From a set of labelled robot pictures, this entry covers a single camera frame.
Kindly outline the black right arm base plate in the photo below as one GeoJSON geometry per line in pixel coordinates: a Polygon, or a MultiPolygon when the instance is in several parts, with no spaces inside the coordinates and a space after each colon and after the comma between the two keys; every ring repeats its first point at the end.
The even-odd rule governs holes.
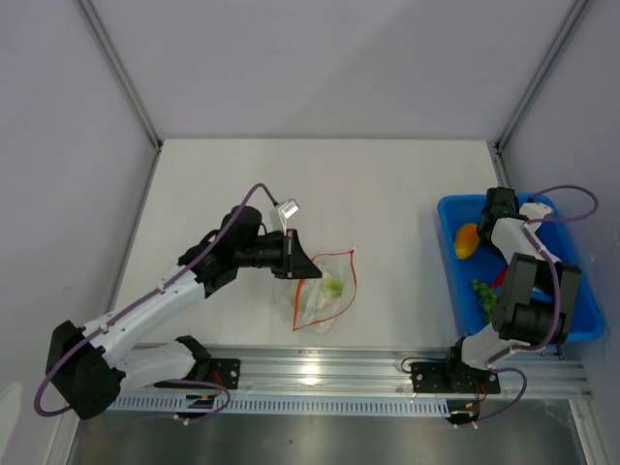
{"type": "Polygon", "coordinates": [[[499,378],[461,362],[407,357],[401,369],[408,374],[415,393],[499,394],[499,378]]]}

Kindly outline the green grape bunch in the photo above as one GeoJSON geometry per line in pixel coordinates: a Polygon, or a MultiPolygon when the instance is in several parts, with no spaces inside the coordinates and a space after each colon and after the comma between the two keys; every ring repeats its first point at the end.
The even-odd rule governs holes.
{"type": "Polygon", "coordinates": [[[477,295],[480,310],[483,313],[484,321],[490,324],[492,321],[493,313],[497,305],[498,296],[493,288],[487,283],[479,281],[477,279],[471,280],[472,291],[477,295]]]}

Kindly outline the red chili pepper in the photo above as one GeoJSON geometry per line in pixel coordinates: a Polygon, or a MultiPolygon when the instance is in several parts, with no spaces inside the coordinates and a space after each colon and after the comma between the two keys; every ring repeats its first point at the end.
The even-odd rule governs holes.
{"type": "Polygon", "coordinates": [[[502,286],[506,275],[508,273],[508,268],[505,267],[499,274],[498,276],[493,280],[493,282],[491,284],[488,285],[488,287],[490,289],[498,289],[502,286]]]}

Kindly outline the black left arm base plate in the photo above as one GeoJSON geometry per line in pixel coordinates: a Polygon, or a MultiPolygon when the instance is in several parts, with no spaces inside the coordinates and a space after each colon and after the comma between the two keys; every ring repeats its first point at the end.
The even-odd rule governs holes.
{"type": "Polygon", "coordinates": [[[198,361],[189,374],[182,378],[182,383],[163,381],[155,384],[156,388],[206,388],[205,383],[235,390],[241,372],[241,360],[238,358],[211,358],[198,361]]]}

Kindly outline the clear zip bag red zipper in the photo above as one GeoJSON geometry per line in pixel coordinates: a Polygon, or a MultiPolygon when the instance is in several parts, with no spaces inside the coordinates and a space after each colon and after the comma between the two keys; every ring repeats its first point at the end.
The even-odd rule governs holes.
{"type": "Polygon", "coordinates": [[[311,261],[323,274],[321,279],[295,279],[275,286],[273,311],[292,332],[325,333],[354,305],[356,251],[353,247],[316,254],[311,261]]]}

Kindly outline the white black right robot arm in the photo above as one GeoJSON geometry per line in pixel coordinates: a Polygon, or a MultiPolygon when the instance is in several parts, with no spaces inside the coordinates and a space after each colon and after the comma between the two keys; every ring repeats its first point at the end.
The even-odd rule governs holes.
{"type": "Polygon", "coordinates": [[[449,349],[442,377],[455,392],[496,393],[500,361],[566,341],[581,270],[541,238],[541,228],[560,219],[537,196],[521,200],[511,188],[492,187],[484,196],[441,200],[439,214],[451,295],[464,317],[485,319],[449,349]]]}

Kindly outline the white cauliflower green leaves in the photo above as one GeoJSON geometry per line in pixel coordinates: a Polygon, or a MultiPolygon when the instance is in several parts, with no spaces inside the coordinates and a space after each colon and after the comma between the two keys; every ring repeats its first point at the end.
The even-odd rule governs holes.
{"type": "Polygon", "coordinates": [[[327,277],[321,280],[302,280],[294,297],[296,310],[324,310],[342,296],[343,281],[327,277]]]}

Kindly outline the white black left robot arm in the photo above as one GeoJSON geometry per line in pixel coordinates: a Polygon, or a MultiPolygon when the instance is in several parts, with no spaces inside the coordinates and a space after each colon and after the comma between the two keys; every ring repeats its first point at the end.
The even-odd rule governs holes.
{"type": "Polygon", "coordinates": [[[261,232],[261,212],[238,205],[220,229],[178,258],[152,292],[84,325],[65,321],[57,326],[50,338],[46,382],[80,419],[98,416],[122,392],[136,388],[232,389],[234,382],[191,335],[151,349],[138,344],[173,316],[230,284],[241,268],[267,268],[280,280],[322,278],[303,251],[297,230],[287,226],[297,211],[294,200],[275,204],[274,229],[261,232]]]}

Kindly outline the orange yellow mango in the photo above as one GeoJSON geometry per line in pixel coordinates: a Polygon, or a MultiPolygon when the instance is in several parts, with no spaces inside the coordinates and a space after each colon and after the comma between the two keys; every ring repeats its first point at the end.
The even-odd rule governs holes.
{"type": "Polygon", "coordinates": [[[467,260],[472,257],[480,245],[478,227],[475,223],[467,223],[461,226],[454,237],[454,252],[460,260],[467,260]]]}

